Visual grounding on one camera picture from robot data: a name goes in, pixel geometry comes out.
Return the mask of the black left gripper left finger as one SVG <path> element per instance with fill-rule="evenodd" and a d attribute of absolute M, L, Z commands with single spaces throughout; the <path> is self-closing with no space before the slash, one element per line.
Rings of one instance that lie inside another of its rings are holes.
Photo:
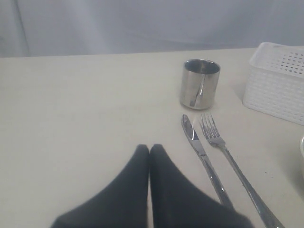
<path fill-rule="evenodd" d="M 145 228 L 149 149 L 139 144 L 123 170 L 101 192 L 59 216 L 54 228 Z"/>

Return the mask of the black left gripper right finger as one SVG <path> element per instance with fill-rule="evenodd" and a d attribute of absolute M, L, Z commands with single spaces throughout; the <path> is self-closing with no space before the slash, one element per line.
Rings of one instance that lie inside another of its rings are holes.
<path fill-rule="evenodd" d="M 195 187 L 161 144 L 149 155 L 153 223 L 156 228 L 251 228 L 251 221 Z"/>

